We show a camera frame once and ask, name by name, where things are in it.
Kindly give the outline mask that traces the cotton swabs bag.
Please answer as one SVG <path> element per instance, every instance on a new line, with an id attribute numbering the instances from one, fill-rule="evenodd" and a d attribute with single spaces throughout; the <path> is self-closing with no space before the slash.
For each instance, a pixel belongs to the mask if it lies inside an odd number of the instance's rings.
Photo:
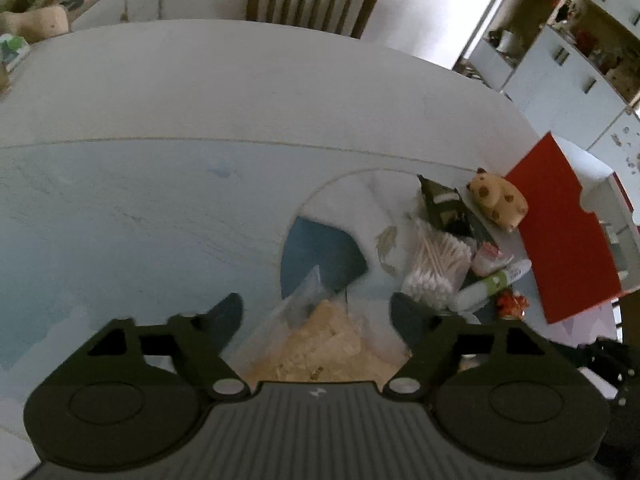
<path id="1" fill-rule="evenodd" d="M 472 248 L 449 233 L 414 220 L 416 250 L 401 292 L 418 304 L 446 310 L 468 274 Z"/>

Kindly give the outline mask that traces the beige plush on sideboard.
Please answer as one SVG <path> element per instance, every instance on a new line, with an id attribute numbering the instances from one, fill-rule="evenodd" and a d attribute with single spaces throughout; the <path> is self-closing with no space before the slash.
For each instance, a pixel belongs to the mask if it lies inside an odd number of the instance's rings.
<path id="1" fill-rule="evenodd" d="M 70 23 L 64 6 L 45 6 L 23 13 L 2 12 L 1 31 L 35 44 L 68 34 Z"/>

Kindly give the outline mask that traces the white wall cabinet unit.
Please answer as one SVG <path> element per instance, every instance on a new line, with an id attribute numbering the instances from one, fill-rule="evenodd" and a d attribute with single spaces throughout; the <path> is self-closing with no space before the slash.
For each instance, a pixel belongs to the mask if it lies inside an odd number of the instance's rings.
<path id="1" fill-rule="evenodd" d="M 544 134 L 639 188 L 639 0 L 497 0 L 465 62 Z"/>

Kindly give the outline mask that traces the dark foil packet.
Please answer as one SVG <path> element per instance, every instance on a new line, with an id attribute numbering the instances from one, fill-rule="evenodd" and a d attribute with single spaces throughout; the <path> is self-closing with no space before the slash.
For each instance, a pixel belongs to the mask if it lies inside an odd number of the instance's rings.
<path id="1" fill-rule="evenodd" d="M 446 188 L 433 180 L 418 175 L 426 208 L 427 221 L 439 231 L 455 237 L 472 237 L 468 208 L 454 188 Z"/>

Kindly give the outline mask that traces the tan spotted plush toy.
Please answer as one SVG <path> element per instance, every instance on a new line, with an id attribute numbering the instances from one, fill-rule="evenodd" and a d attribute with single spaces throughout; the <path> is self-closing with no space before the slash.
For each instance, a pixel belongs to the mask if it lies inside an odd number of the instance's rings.
<path id="1" fill-rule="evenodd" d="M 484 216 L 503 231 L 513 232 L 528 213 L 527 200 L 518 188 L 483 168 L 477 169 L 466 189 Z"/>

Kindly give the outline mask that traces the small pink white tube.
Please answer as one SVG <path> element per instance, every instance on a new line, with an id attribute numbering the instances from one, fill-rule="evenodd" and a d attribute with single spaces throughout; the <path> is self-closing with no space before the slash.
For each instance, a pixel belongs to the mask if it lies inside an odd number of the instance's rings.
<path id="1" fill-rule="evenodd" d="M 514 255 L 503 252 L 497 245 L 483 242 L 472 259 L 471 271 L 480 278 L 486 278 L 503 269 L 513 258 Z"/>

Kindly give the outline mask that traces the red orange keychain toy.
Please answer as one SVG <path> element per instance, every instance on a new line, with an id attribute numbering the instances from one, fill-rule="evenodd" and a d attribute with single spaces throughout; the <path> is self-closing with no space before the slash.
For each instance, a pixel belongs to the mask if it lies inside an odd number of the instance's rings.
<path id="1" fill-rule="evenodd" d="M 504 320 L 522 320 L 525 318 L 528 307 L 527 298 L 517 290 L 503 290 L 496 298 L 498 318 Z"/>

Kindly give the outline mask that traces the red cardboard shoe box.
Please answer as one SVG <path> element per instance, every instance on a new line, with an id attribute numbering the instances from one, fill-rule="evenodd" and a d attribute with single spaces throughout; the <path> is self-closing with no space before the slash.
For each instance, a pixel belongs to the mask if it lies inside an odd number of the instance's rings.
<path id="1" fill-rule="evenodd" d="M 520 235 L 549 324 L 639 289 L 639 227 L 613 169 L 547 133 L 506 178 L 528 201 Z"/>

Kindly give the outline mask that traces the green white tube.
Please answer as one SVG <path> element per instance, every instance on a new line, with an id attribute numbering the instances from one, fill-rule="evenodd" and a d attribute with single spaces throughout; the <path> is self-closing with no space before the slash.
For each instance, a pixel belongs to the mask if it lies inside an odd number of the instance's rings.
<path id="1" fill-rule="evenodd" d="M 529 259 L 512 262 L 502 270 L 459 290 L 450 300 L 448 308 L 457 313 L 473 312 L 486 300 L 524 278 L 532 270 L 532 266 Z"/>

